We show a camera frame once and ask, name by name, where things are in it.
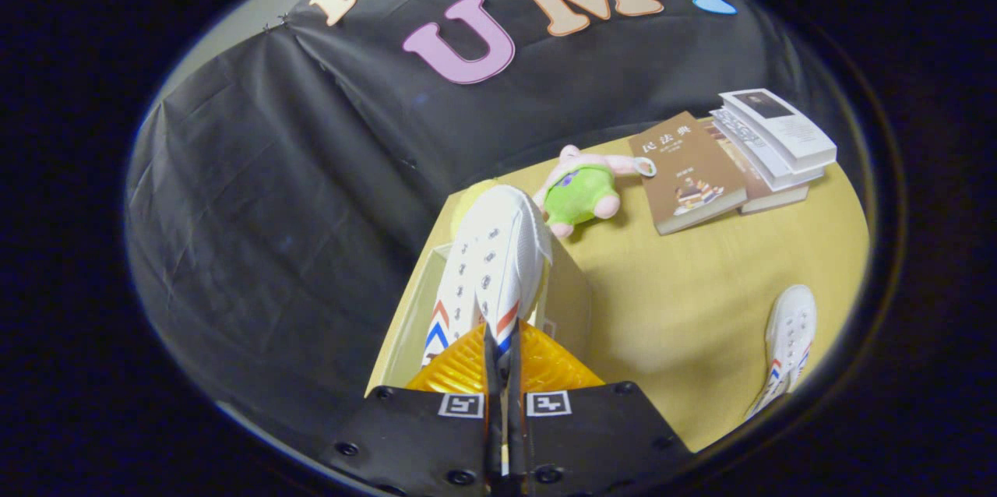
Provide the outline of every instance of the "black cloth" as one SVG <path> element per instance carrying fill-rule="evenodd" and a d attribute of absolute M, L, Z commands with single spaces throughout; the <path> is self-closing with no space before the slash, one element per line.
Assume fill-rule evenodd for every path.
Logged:
<path fill-rule="evenodd" d="M 284 24 L 193 73 L 143 123 L 127 180 L 129 262 L 154 328 L 214 398 L 308 437 L 359 405 L 446 196 L 591 146 L 717 93 L 764 86 L 822 125 L 863 191 L 847 96 L 818 54 L 753 0 L 612 14 L 553 37 L 533 0 L 485 0 L 516 57 L 456 85 L 402 50 L 458 0 L 358 0 L 329 27 Z"/>

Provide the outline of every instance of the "pink plush toy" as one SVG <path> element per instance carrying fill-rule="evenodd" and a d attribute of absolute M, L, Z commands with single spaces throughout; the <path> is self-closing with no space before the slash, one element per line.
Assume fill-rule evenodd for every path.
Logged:
<path fill-rule="evenodd" d="M 534 202 L 549 214 L 548 226 L 558 238 L 567 238 L 574 226 L 594 217 L 609 219 L 620 207 L 613 181 L 616 175 L 657 174 L 645 157 L 581 153 L 577 146 L 564 146 L 558 166 L 548 175 Z"/>

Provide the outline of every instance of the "orange mesh object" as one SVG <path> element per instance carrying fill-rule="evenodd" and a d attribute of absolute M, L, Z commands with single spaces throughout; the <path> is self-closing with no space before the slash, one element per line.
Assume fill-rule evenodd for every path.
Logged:
<path fill-rule="evenodd" d="M 523 393 L 574 390 L 605 382 L 546 333 L 520 320 Z"/>
<path fill-rule="evenodd" d="M 483 394 L 484 328 L 487 323 L 453 341 L 442 354 L 420 370 L 405 386 L 424 392 Z M 523 393 L 574 390 L 603 386 L 605 382 L 560 347 L 546 333 L 520 320 L 520 354 L 523 355 Z"/>
<path fill-rule="evenodd" d="M 484 394 L 484 328 L 480 323 L 453 341 L 409 381 L 409 390 L 424 392 Z"/>

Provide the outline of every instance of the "letter u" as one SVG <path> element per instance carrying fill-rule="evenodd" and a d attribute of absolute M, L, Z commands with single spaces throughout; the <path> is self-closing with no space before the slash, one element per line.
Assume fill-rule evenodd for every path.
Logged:
<path fill-rule="evenodd" d="M 494 77 L 505 70 L 516 56 L 516 45 L 506 30 L 481 8 L 484 0 L 459 0 L 444 15 L 449 20 L 463 20 L 484 42 L 488 53 L 469 61 L 460 57 L 439 36 L 439 25 L 428 23 L 412 32 L 402 49 L 423 58 L 440 76 L 456 84 L 474 84 Z"/>

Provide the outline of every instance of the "book cover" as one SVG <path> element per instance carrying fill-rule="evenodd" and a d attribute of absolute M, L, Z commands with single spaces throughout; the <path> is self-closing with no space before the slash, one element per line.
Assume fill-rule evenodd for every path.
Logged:
<path fill-rule="evenodd" d="M 788 102 L 763 88 L 720 94 L 724 108 L 772 143 L 794 173 L 833 163 L 837 146 Z"/>
<path fill-rule="evenodd" d="M 634 156 L 658 173 L 641 177 L 658 234 L 670 234 L 748 201 L 745 181 L 719 143 L 687 111 L 634 135 Z"/>
<path fill-rule="evenodd" d="M 773 192 L 822 177 L 823 166 L 794 174 L 772 145 L 730 111 L 720 108 L 710 111 L 710 115 L 727 138 L 750 160 Z"/>
<path fill-rule="evenodd" d="M 709 118 L 709 120 L 704 120 L 700 123 L 703 129 L 717 141 L 720 148 L 727 153 L 727 156 L 730 157 L 744 177 L 748 202 L 738 207 L 739 213 L 758 213 L 760 210 L 775 209 L 777 206 L 786 206 L 790 205 L 790 203 L 797 203 L 807 199 L 809 189 L 809 185 L 807 184 L 795 185 L 780 192 L 773 192 L 766 183 L 765 178 L 762 178 L 762 174 L 755 168 L 755 165 L 727 137 L 724 129 L 720 127 L 716 120 Z"/>

